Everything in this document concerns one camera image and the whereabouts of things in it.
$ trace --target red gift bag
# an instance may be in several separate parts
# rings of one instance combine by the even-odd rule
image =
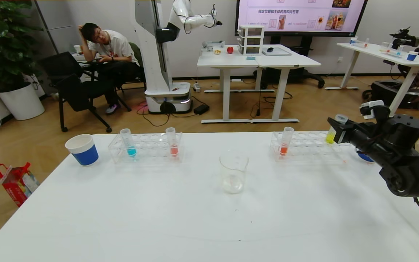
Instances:
[[[30,163],[21,167],[9,166],[7,168],[4,164],[0,164],[0,166],[6,169],[4,174],[0,171],[0,182],[17,207],[20,207],[38,188],[40,183],[28,170]]]

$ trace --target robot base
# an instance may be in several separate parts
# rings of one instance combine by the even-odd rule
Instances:
[[[150,114],[164,114],[161,105],[166,101],[175,108],[175,113],[188,113],[192,111],[192,95],[190,83],[173,83],[174,91],[145,91],[145,96]]]

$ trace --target image on screen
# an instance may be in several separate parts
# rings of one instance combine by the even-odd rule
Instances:
[[[269,33],[353,35],[367,0],[238,0],[239,25]]]

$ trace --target white flower pot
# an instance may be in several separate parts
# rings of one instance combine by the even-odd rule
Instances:
[[[0,98],[17,120],[34,118],[45,111],[31,83],[24,88],[0,93]]]

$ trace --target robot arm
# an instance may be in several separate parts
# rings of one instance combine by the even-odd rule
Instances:
[[[158,43],[170,42],[177,39],[181,29],[189,34],[202,25],[207,28],[222,25],[223,23],[216,20],[217,13],[216,5],[213,5],[208,15],[194,15],[190,0],[174,0],[168,25],[166,28],[156,30],[156,39]]]
[[[360,112],[374,123],[347,121],[341,124],[328,118],[336,130],[336,143],[350,143],[382,167],[379,174],[397,196],[419,197],[419,153],[414,144],[419,138],[419,119],[408,115],[389,117],[382,101],[364,103]]]

